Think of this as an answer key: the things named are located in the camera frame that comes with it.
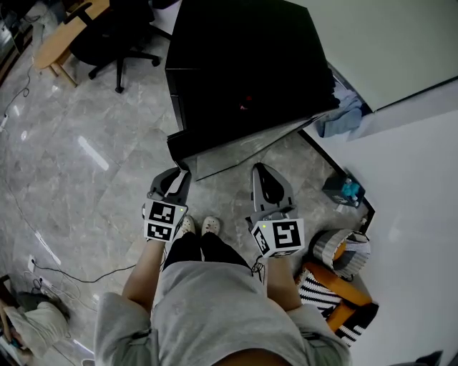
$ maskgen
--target wooden table leg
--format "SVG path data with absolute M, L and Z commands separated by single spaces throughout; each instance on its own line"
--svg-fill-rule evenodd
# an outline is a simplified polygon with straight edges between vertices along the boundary
M 51 74 L 53 74 L 54 77 L 58 77 L 57 73 L 55 72 L 55 70 L 52 68 L 51 65 L 48 66 L 48 70 Z
M 52 64 L 53 67 L 56 68 L 56 70 L 59 70 L 59 73 L 62 74 L 62 76 L 67 79 L 67 81 L 73 85 L 74 88 L 76 88 L 78 86 L 77 83 L 74 82 L 74 80 L 70 77 L 70 75 L 68 75 L 68 73 L 64 70 L 64 68 L 62 66 L 60 66 L 57 62 L 54 62 Z

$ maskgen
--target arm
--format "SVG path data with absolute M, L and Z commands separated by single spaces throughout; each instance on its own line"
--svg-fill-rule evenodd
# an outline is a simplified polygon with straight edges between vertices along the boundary
M 288 257 L 269 258 L 267 272 L 267 296 L 286 312 L 302 305 Z
M 13 340 L 12 336 L 11 336 L 11 330 L 9 329 L 9 326 L 8 326 L 8 321 L 6 319 L 6 313 L 5 313 L 5 310 L 4 310 L 4 307 L 6 306 L 6 304 L 3 302 L 3 300 L 0 300 L 0 317 L 1 317 L 1 322 L 3 323 L 3 329 L 4 329 L 4 332 L 5 332 L 5 337 L 6 339 L 8 340 L 8 343 L 11 343 L 11 341 Z
M 151 312 L 155 298 L 164 246 L 164 242 L 156 240 L 151 240 L 146 244 L 142 256 L 122 291 L 122 297 L 136 302 L 148 314 Z

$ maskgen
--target black office chair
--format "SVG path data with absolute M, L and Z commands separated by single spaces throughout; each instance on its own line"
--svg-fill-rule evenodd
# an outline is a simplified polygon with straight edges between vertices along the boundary
M 153 66 L 160 64 L 158 56 L 131 50 L 145 35 L 152 33 L 150 22 L 154 20 L 154 14 L 147 0 L 110 0 L 109 9 L 92 20 L 86 13 L 91 5 L 86 3 L 80 6 L 64 20 L 67 24 L 78 16 L 87 25 L 70 44 L 70 51 L 80 61 L 95 66 L 89 73 L 91 80 L 97 72 L 116 60 L 115 91 L 122 93 L 121 77 L 125 58 L 150 59 Z

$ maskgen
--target orange object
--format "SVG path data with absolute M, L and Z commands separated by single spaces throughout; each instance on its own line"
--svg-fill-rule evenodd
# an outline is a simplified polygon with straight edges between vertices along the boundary
M 342 242 L 342 244 L 340 244 L 340 246 L 337 248 L 333 260 L 338 260 L 341 257 L 341 255 L 345 252 L 345 248 L 346 242 Z
M 336 309 L 334 309 L 331 315 L 329 315 L 326 321 L 333 332 L 337 331 L 337 329 L 342 326 L 342 324 L 347 321 L 353 313 L 355 313 L 357 307 L 372 303 L 370 296 L 357 290 L 350 282 L 344 281 L 323 265 L 307 262 L 302 264 L 302 270 L 310 271 L 315 277 L 315 280 L 321 283 L 324 287 L 354 305 L 354 308 L 352 308 L 351 305 L 348 306 L 347 304 L 341 302 Z M 300 282 L 300 277 L 296 278 L 297 285 L 298 282 Z

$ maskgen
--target white sneaker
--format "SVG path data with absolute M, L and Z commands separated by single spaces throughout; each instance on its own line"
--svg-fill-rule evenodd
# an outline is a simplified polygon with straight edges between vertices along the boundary
M 203 220 L 202 224 L 202 236 L 208 232 L 212 232 L 215 235 L 220 233 L 221 225 L 220 220 L 216 217 L 208 216 Z
M 174 240 L 181 238 L 187 232 L 192 232 L 195 234 L 195 225 L 193 218 L 186 215 L 181 223 L 180 228 L 178 229 L 177 234 L 175 235 Z

